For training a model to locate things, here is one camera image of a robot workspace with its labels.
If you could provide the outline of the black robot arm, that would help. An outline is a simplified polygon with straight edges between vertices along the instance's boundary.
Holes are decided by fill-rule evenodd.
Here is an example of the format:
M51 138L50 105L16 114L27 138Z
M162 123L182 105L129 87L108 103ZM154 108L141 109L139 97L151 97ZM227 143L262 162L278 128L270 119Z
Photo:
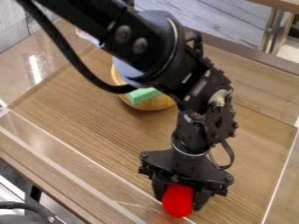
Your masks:
M215 195L227 195L234 177L211 154L226 145L239 124L231 81L203 54L202 35L187 32L163 10L135 11L123 0L16 0L46 30L70 63L86 79L114 94L157 88L179 109L171 149L141 154L139 171L153 181L165 206L186 197L193 211ZM52 21L51 10L92 38L126 66L122 86L107 84L90 71Z

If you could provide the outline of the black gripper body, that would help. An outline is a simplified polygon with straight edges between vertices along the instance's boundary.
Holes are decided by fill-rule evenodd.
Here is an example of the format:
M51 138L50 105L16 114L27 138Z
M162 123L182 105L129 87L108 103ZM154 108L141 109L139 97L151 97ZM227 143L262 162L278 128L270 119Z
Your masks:
M227 143L221 145L230 156L229 165L217 164L210 150L201 155L189 155L171 148L143 151L139 155L139 172L151 180L158 177L167 185L182 184L194 187L197 191L207 188L213 190L213 195L226 196L234 184L234 177L226 170L234 163L235 153Z

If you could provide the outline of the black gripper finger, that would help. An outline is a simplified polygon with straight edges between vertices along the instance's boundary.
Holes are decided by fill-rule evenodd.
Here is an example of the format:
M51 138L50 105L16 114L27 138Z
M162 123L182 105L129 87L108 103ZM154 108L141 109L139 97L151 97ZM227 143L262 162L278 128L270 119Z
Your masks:
M202 210L202 208L207 204L211 196L213 196L213 190L211 189L207 189L207 188L202 188L195 193L194 206L193 206L193 210L194 211L201 211Z
M163 200L166 187L167 187L167 183L163 180L161 180L158 177L153 177L154 196L159 201Z

